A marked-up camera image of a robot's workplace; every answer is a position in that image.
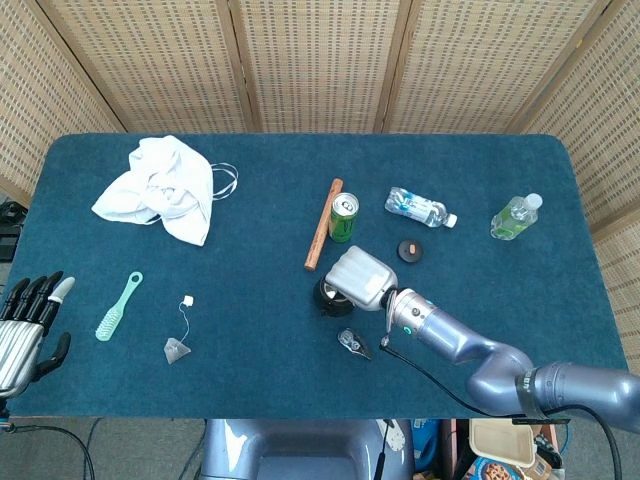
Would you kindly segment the blue package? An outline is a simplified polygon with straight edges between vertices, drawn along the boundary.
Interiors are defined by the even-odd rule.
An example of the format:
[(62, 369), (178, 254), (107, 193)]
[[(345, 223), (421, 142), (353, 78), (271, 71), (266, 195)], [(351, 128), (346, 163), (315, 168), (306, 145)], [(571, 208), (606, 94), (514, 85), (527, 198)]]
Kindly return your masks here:
[(440, 420), (414, 419), (411, 421), (415, 471), (422, 472), (434, 461), (438, 450)]

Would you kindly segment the clear bottle green label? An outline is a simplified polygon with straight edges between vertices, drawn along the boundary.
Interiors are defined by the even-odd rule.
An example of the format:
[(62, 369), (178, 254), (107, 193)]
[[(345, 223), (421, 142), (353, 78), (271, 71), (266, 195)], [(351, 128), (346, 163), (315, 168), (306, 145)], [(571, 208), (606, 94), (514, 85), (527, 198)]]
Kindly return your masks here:
[(542, 205), (543, 198), (537, 193), (530, 193), (526, 197), (513, 197), (492, 218), (491, 236), (505, 241), (515, 239), (538, 220), (538, 210)]

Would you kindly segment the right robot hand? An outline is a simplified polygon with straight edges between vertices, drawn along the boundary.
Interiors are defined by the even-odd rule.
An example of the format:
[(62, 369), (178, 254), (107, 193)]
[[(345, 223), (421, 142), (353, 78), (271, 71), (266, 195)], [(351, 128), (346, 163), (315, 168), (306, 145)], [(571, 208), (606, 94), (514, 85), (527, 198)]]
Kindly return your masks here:
[(398, 285), (395, 272), (358, 246), (340, 256), (325, 281), (356, 307), (365, 311), (383, 308), (384, 295)]

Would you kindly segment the beige food container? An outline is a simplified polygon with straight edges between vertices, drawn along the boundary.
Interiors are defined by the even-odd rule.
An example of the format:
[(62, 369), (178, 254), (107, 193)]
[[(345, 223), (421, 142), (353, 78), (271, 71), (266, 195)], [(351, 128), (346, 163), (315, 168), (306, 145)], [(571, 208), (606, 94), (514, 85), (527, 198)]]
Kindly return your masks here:
[(510, 419), (471, 419), (469, 444), (477, 456), (510, 465), (530, 467), (535, 461), (532, 429)]

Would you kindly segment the pyramid tea bag with string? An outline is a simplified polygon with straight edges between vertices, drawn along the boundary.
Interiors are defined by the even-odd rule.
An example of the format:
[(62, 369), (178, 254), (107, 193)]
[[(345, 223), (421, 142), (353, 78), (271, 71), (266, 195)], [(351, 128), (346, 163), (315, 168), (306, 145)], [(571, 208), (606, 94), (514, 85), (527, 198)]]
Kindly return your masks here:
[(188, 310), (193, 306), (193, 304), (194, 297), (191, 295), (185, 295), (183, 297), (183, 300), (178, 305), (178, 311), (185, 323), (185, 330), (180, 339), (169, 337), (166, 341), (166, 344), (164, 346), (164, 353), (169, 365), (174, 364), (191, 352), (191, 349), (185, 344), (185, 340), (188, 338), (191, 330), (191, 324), (187, 313)]

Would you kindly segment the wooden rolling stick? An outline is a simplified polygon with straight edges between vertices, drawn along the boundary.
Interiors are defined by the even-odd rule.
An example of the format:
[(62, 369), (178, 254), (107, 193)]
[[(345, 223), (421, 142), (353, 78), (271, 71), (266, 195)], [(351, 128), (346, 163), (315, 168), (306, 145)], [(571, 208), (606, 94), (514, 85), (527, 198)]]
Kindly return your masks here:
[(304, 268), (307, 271), (316, 270), (329, 231), (329, 220), (331, 215), (332, 203), (335, 197), (342, 191), (342, 187), (343, 180), (341, 178), (334, 178), (331, 183), (320, 219), (318, 221), (317, 228), (315, 230), (309, 251), (304, 262)]

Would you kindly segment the white cloth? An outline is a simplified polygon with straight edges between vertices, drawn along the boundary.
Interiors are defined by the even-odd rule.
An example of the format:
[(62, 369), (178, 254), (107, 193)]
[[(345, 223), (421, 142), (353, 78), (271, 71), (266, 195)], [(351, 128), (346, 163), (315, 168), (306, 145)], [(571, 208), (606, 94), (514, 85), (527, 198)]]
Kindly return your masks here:
[(129, 170), (106, 188), (91, 210), (112, 222), (161, 222), (174, 238), (202, 247), (213, 203), (231, 196), (238, 183), (234, 165), (211, 163), (172, 135), (147, 137), (129, 153)]

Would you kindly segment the cookie box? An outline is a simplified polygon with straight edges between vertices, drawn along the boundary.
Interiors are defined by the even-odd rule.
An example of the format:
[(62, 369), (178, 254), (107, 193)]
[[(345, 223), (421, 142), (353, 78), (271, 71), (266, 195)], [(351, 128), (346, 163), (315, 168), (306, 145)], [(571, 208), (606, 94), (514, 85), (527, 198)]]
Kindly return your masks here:
[(498, 460), (477, 457), (462, 480), (548, 480), (550, 465), (538, 459), (531, 467), (510, 465)]

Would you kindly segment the clear water bottle blue label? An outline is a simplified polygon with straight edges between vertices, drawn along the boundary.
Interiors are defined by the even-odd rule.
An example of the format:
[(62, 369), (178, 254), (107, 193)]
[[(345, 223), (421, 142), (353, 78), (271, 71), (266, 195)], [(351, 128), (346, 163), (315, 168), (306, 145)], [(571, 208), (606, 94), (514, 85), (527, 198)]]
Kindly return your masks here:
[(458, 217), (450, 213), (443, 203), (424, 198), (399, 187), (390, 189), (385, 209), (429, 228), (441, 226), (453, 228), (458, 220)]

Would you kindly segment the black equipment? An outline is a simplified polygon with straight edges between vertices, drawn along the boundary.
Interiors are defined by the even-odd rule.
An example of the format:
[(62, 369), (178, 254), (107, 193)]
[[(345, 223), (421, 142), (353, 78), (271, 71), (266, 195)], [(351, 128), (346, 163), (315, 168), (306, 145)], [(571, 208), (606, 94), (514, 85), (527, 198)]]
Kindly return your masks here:
[(0, 204), (0, 263), (13, 261), (26, 212), (12, 200)]

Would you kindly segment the green energy drink can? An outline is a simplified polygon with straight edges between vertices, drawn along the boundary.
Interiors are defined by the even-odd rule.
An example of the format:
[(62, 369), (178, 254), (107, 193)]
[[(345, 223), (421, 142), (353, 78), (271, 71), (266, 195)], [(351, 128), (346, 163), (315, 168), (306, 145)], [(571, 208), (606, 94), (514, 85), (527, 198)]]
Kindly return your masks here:
[(329, 235), (333, 241), (345, 243), (351, 239), (358, 212), (359, 201), (352, 193), (342, 192), (334, 198), (329, 220)]

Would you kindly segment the correction tape dispenser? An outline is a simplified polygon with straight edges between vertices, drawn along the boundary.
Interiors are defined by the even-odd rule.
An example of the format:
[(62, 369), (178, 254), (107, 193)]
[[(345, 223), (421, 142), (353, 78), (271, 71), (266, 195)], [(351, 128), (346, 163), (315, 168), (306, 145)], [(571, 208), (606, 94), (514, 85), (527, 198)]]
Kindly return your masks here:
[(347, 349), (351, 354), (372, 359), (372, 354), (358, 334), (349, 328), (341, 330), (337, 335), (338, 342)]

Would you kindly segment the black teapot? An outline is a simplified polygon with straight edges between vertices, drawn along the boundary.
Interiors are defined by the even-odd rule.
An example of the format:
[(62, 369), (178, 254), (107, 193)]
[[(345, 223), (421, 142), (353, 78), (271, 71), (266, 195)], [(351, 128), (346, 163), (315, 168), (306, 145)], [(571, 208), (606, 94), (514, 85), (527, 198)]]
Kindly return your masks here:
[(354, 304), (330, 285), (325, 277), (316, 283), (313, 290), (313, 300), (322, 316), (344, 317), (355, 308)]

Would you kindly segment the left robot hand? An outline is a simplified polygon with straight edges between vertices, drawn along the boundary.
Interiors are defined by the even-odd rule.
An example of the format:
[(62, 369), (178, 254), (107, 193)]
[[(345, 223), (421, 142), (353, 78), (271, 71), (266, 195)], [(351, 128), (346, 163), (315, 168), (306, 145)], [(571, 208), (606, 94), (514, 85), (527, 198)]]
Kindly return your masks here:
[(51, 357), (41, 361), (39, 355), (74, 284), (75, 279), (65, 278), (61, 271), (35, 280), (24, 278), (0, 304), (0, 400), (20, 395), (65, 361), (71, 345), (68, 332), (60, 335)]

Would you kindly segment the blue-grey robot torso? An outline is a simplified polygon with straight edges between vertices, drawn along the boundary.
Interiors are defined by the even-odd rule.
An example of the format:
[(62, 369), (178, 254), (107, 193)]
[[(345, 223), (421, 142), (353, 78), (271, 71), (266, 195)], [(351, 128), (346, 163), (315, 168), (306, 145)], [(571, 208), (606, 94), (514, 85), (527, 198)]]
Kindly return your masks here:
[(284, 478), (411, 480), (415, 470), (408, 420), (211, 419), (198, 480), (258, 480), (269, 457)]

